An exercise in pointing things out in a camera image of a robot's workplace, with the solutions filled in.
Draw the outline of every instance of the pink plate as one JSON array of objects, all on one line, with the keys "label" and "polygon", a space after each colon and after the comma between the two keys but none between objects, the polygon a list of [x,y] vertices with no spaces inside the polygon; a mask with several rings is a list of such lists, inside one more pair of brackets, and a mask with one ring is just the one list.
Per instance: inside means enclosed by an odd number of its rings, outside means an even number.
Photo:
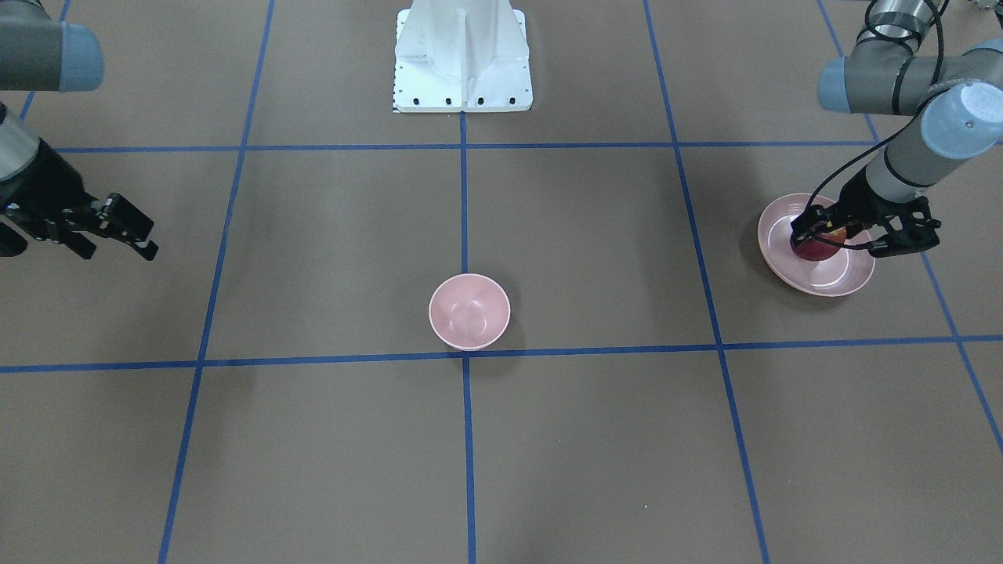
[{"label": "pink plate", "polygon": [[[860,290],[875,272],[875,258],[867,251],[840,249],[823,261],[806,261],[790,250],[790,222],[804,211],[810,194],[788,194],[774,200],[759,216],[759,251],[770,270],[781,280],[802,292],[815,296],[846,296]],[[815,203],[831,206],[833,202],[821,196]],[[847,241],[857,245],[871,241],[862,231]]]},{"label": "pink plate", "polygon": [[428,303],[432,330],[459,350],[479,350],[509,326],[512,307],[497,282],[479,274],[459,274],[439,285]]}]

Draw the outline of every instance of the plate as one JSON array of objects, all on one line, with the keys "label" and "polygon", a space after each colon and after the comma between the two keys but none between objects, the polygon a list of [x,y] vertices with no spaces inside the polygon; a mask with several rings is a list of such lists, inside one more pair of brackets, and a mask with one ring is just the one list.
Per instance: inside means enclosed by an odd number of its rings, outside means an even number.
[{"label": "plate", "polygon": [[[810,194],[788,194],[774,200],[759,216],[759,252],[769,269],[781,280],[804,293],[814,296],[838,297],[852,294],[871,280],[877,262],[867,251],[840,249],[823,261],[797,258],[790,250],[790,222],[804,211]],[[831,200],[816,196],[814,203],[828,207]],[[871,234],[862,231],[847,240],[848,245],[871,241]]]}]

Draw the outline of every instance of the robotic arm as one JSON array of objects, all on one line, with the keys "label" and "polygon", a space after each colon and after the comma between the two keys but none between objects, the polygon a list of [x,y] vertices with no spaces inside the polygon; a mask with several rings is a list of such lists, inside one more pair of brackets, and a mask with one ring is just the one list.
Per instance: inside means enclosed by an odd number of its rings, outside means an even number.
[{"label": "robotic arm", "polygon": [[[93,90],[104,75],[100,45],[89,29],[54,22],[37,0],[0,0],[0,90]],[[0,214],[37,241],[65,245],[83,259],[96,247],[80,232],[129,245],[146,260],[153,222],[118,194],[98,201],[83,179],[0,103]],[[0,257],[27,241],[0,223]]]},{"label": "robotic arm", "polygon": [[[914,118],[871,150],[878,154],[846,184],[835,204],[809,205],[791,223],[795,253],[811,242],[844,246],[821,235],[846,228],[853,238],[875,225],[887,234],[850,248],[888,257],[935,247],[941,224],[923,194],[1003,135],[1003,39],[945,58],[937,10],[934,0],[872,1],[853,54],[822,71],[818,100],[825,109]],[[932,25],[941,54],[915,56]]]}]

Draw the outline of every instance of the blue joint cap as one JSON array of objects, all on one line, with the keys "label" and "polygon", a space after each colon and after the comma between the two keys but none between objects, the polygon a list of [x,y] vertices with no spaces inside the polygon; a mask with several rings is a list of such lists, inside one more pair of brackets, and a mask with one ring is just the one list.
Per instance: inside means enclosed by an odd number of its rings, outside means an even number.
[{"label": "blue joint cap", "polygon": [[1003,135],[1003,90],[986,82],[952,87],[923,111],[920,134],[945,159],[964,161],[985,153]]},{"label": "blue joint cap", "polygon": [[82,25],[63,24],[60,92],[96,90],[104,79],[104,55],[94,33]]},{"label": "blue joint cap", "polygon": [[847,58],[839,57],[825,63],[818,76],[818,105],[829,111],[852,113],[847,95]]},{"label": "blue joint cap", "polygon": [[1003,53],[1003,39],[995,37],[993,39],[987,39],[978,45],[972,47],[971,49],[965,51],[965,54],[971,53],[975,49],[992,49],[994,51],[999,51]]}]

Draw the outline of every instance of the bowl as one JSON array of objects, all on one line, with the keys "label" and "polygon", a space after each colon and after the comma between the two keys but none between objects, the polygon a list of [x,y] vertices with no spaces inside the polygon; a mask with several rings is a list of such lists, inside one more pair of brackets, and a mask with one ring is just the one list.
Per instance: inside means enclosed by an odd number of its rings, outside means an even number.
[{"label": "bowl", "polygon": [[428,302],[428,321],[445,344],[480,350],[509,327],[512,306],[497,282],[481,274],[458,274],[439,284]]}]

